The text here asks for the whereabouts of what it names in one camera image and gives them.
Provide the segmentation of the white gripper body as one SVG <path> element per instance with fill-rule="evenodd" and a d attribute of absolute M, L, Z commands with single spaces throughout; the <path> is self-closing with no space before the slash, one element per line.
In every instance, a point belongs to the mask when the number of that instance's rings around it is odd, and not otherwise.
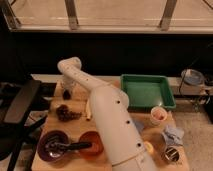
<path fill-rule="evenodd" d="M 69 93 L 72 93 L 75 85 L 76 85 L 76 82 L 73 79 L 68 78 L 67 76 L 62 76 L 61 86 L 64 91 L 68 91 Z"/>

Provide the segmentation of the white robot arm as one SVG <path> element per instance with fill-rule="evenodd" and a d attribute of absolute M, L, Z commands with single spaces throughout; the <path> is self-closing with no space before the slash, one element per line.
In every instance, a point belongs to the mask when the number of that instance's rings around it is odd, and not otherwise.
<path fill-rule="evenodd" d="M 57 67 L 90 92 L 90 110 L 112 171 L 158 171 L 127 110 L 128 96 L 111 83 L 83 72 L 78 57 L 61 60 Z"/>

